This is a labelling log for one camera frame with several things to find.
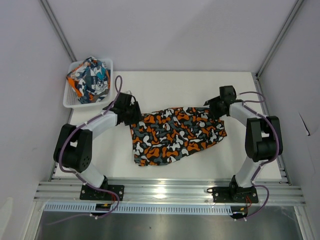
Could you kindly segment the orange black camo shorts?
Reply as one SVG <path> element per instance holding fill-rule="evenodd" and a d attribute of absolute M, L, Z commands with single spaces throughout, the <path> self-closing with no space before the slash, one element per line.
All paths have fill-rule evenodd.
<path fill-rule="evenodd" d="M 207 107 L 172 107 L 145 113 L 130 125 L 134 162 L 166 166 L 206 150 L 226 136 L 224 121 Z"/>

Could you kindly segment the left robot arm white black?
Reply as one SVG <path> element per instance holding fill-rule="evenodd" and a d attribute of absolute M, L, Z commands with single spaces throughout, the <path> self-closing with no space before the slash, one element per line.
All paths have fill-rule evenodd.
<path fill-rule="evenodd" d="M 53 160 L 64 173 L 74 174 L 94 190 L 108 190 L 108 179 L 92 163 L 93 141 L 108 129 L 123 123 L 126 126 L 142 120 L 136 97 L 118 92 L 115 99 L 101 112 L 79 124 L 61 127 Z"/>

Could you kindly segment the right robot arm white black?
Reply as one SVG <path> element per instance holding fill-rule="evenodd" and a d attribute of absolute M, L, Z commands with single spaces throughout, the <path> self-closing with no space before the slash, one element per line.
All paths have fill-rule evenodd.
<path fill-rule="evenodd" d="M 283 152 L 280 120 L 277 116 L 267 116 L 249 107 L 254 100 L 238 99 L 232 85 L 221 86 L 219 96 L 207 100 L 214 117 L 224 115 L 238 120 L 246 127 L 245 152 L 246 159 L 239 172 L 235 174 L 227 187 L 213 187 L 212 195 L 224 201 L 236 202 L 245 197 L 256 197 L 254 182 L 261 170 L 274 162 Z"/>

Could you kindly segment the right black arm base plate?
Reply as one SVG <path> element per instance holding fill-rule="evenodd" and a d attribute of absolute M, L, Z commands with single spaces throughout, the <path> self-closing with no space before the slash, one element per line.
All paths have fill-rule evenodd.
<path fill-rule="evenodd" d="M 249 203 L 253 204 L 259 202 L 257 190 L 254 186 L 246 188 L 238 186 L 216 186 L 208 188 L 206 192 L 212 194 L 214 203 L 245 204 L 248 200 Z"/>

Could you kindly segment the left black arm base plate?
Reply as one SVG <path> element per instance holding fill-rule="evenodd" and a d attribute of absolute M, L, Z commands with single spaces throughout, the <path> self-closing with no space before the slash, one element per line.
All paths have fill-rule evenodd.
<path fill-rule="evenodd" d="M 122 201 L 125 193 L 124 185 L 108 185 L 108 191 L 111 191 L 119 196 L 119 200 Z M 80 200 L 89 201 L 116 201 L 117 197 L 107 193 L 105 191 L 93 189 L 87 185 L 83 185 L 79 195 Z"/>

